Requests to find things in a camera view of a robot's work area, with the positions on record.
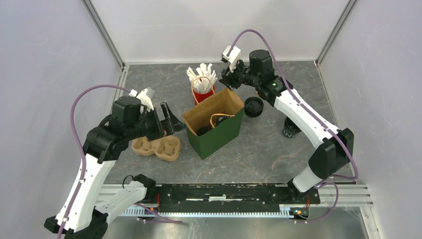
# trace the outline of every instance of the bundle of white utensils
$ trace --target bundle of white utensils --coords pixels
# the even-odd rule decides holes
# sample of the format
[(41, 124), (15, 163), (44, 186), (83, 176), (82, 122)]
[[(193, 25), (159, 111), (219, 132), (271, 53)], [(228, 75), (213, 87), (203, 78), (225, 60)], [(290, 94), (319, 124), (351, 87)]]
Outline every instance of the bundle of white utensils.
[(194, 82), (194, 91), (199, 94), (206, 94), (211, 91), (214, 83), (217, 81), (217, 77), (215, 74), (215, 71), (212, 71), (211, 73), (211, 66), (212, 64), (209, 63), (208, 66), (205, 63), (202, 63), (197, 68), (197, 73), (192, 70), (192, 68), (188, 68), (186, 71), (186, 74), (189, 77), (189, 80), (192, 81), (200, 76), (206, 76), (210, 79), (211, 83), (206, 78), (201, 78), (200, 80), (197, 80)]

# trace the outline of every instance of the black lid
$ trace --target black lid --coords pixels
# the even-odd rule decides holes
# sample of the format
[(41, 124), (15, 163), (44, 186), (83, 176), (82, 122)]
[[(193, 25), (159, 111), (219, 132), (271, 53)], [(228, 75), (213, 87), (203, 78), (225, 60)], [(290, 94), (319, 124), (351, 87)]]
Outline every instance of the black lid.
[(252, 96), (245, 100), (245, 113), (249, 117), (258, 117), (264, 109), (264, 102), (258, 97)]

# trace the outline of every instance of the red container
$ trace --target red container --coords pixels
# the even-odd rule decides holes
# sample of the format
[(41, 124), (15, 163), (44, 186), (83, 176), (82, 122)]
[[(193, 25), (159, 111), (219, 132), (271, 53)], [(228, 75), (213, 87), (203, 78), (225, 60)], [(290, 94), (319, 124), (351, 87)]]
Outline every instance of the red container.
[(203, 100), (205, 100), (206, 98), (208, 98), (208, 97), (210, 97), (210, 96), (212, 96), (212, 95), (214, 95), (214, 92), (215, 92), (215, 86), (213, 86), (212, 87), (212, 90), (210, 90), (210, 92), (208, 92), (208, 93), (205, 93), (205, 94), (199, 94), (199, 93), (196, 93), (195, 91), (193, 91), (194, 92), (194, 97), (195, 97), (195, 99), (197, 99), (196, 101), (195, 101), (195, 99), (194, 99), (194, 101), (195, 101), (195, 105), (197, 105), (198, 103), (201, 103)]

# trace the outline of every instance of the green box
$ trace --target green box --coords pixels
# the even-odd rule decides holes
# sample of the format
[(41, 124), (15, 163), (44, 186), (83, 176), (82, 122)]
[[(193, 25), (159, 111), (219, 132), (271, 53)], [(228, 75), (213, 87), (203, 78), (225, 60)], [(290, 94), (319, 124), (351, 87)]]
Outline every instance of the green box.
[[(201, 159), (207, 158), (239, 135), (243, 108), (244, 104), (239, 96), (229, 89), (224, 89), (183, 114), (189, 142)], [(206, 134), (197, 136), (195, 132), (198, 129), (211, 124), (210, 118), (213, 114), (234, 116)]]

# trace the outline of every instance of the white backdrop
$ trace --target white backdrop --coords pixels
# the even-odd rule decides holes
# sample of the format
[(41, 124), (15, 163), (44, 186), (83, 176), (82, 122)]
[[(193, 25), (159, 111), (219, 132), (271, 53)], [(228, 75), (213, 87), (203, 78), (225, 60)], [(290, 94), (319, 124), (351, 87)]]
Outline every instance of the white backdrop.
[(321, 64), (386, 239), (421, 238), (421, 13), (420, 0), (359, 1)]
[[(0, 1), (0, 35), (0, 238), (54, 239), (44, 221), (80, 164), (70, 107), (86, 88), (115, 84), (119, 67), (80, 0)], [(98, 89), (81, 100), (82, 140), (112, 97)]]
[[(219, 61), (236, 35), (261, 32), (277, 60), (315, 60), (347, 0), (92, 0), (126, 62)], [(265, 48), (247, 33), (246, 59)]]

